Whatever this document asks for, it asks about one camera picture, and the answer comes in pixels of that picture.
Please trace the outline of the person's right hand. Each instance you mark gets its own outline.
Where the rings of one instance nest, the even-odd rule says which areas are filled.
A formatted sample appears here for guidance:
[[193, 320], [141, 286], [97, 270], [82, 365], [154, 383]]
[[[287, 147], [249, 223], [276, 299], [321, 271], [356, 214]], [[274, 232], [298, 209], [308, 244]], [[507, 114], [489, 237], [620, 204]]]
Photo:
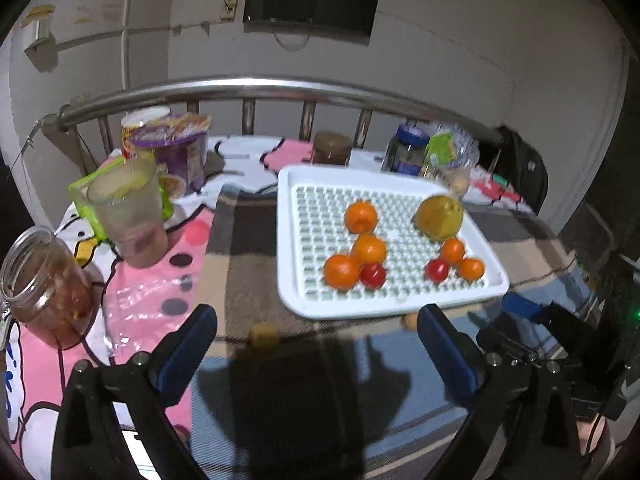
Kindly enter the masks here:
[[593, 419], [592, 422], [576, 422], [580, 452], [589, 458], [586, 477], [597, 477], [611, 463], [615, 452], [615, 443], [606, 418]]

